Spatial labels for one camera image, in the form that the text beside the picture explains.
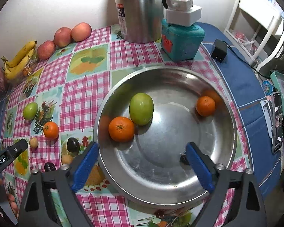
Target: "tablecloth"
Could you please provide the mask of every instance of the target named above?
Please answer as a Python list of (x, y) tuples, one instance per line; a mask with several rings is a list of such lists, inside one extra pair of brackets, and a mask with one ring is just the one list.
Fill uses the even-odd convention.
[[(229, 39), (215, 26), (206, 23), (197, 23), (206, 32), (203, 44), (210, 53), (216, 38), (225, 40), (230, 45)], [(232, 47), (241, 58), (236, 47)], [(281, 170), (284, 168), (284, 146), (281, 151), (272, 154), (271, 138), (268, 135), (267, 125), (261, 108), (260, 101), (265, 100), (265, 93), (259, 84), (252, 69), (241, 62), (228, 49), (227, 56), (222, 63), (215, 62), (217, 71), (228, 86), (228, 91), (238, 110), (245, 139), (248, 145), (248, 156), (251, 168), (260, 186), (263, 197), (267, 196), (279, 181)]]
[[(154, 65), (182, 66), (200, 73), (228, 99), (238, 127), (237, 149), (231, 169), (243, 171), (250, 167), (247, 138), (236, 105), (206, 48), (200, 46), (194, 60), (175, 63), (161, 49), (160, 40), (135, 44), (124, 41), (120, 36), (118, 25), (93, 30), (88, 39), (59, 49), (49, 60), (41, 61), (34, 74), (13, 89), (3, 117), (2, 148), (20, 138), (29, 141), (31, 137), (36, 137), (39, 141), (37, 149), (29, 147), (3, 173), (6, 190), (15, 195), (18, 204), (21, 203), (32, 168), (44, 171), (43, 166), (48, 161), (59, 168), (69, 137), (80, 141), (81, 151), (93, 140), (97, 110), (112, 86), (129, 73)], [(24, 107), (30, 102), (37, 102), (40, 107), (38, 119), (32, 122), (22, 117)], [(59, 125), (58, 140), (48, 141), (43, 136), (40, 126), (47, 121)], [(144, 220), (144, 223), (162, 227), (156, 224), (155, 209), (142, 207), (124, 198), (111, 186), (98, 165), (93, 167), (91, 177), (76, 195), (95, 227), (136, 226), (143, 223), (139, 220), (150, 216), (152, 220)], [(63, 226), (70, 226), (55, 190), (52, 196)], [(230, 189), (215, 226), (223, 224), (232, 196), (233, 190)], [(204, 202), (188, 210), (175, 225), (184, 227), (191, 223)], [(172, 216), (172, 212), (165, 212), (165, 220), (172, 219)]]

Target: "cable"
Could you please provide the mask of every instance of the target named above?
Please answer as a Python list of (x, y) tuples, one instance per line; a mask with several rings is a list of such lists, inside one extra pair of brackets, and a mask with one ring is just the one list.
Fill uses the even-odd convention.
[(253, 68), (250, 64), (248, 64), (245, 60), (241, 59), (237, 54), (236, 52), (231, 48), (231, 46), (225, 42), (225, 41), (222, 41), (226, 44), (227, 48), (229, 48), (231, 50), (231, 52), (233, 52), (233, 54), (242, 62), (244, 62), (246, 65), (248, 65), (251, 69), (253, 69), (256, 73), (258, 73), (260, 76), (262, 76), (263, 78), (266, 78), (266, 79), (270, 79), (270, 77), (267, 77), (267, 76), (264, 76), (262, 75), (261, 73), (259, 73), (255, 68)]

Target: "phone screen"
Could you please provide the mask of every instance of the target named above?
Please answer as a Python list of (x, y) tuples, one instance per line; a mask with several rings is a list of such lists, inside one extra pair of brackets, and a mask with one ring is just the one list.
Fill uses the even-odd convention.
[(275, 118), (276, 118), (276, 142), (275, 151), (277, 151), (283, 142), (283, 111), (282, 111), (282, 99), (281, 93), (273, 94), (274, 106), (275, 106)]

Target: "blue gripper pad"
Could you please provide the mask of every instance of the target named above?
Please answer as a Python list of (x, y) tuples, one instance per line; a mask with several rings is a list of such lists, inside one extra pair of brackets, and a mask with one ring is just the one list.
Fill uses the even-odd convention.
[(215, 187), (211, 173), (190, 143), (186, 145), (186, 158), (197, 175), (202, 188), (210, 193), (213, 192)]
[(71, 186), (71, 189), (75, 193), (84, 187), (91, 169), (98, 159), (98, 155), (99, 147), (97, 143), (94, 143), (73, 175), (73, 185)]

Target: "red apple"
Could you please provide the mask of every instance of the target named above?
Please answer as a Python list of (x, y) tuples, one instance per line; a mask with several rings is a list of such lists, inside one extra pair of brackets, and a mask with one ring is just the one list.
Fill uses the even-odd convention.
[(65, 46), (69, 45), (70, 41), (71, 41), (70, 33), (71, 33), (70, 28), (61, 27), (55, 33), (54, 43), (60, 48), (63, 48)]
[(56, 51), (56, 45), (53, 41), (47, 40), (37, 49), (37, 54), (40, 60), (47, 60)]
[(71, 30), (71, 37), (76, 42), (87, 39), (90, 35), (91, 35), (91, 26), (85, 22), (81, 22), (80, 24), (77, 24)]

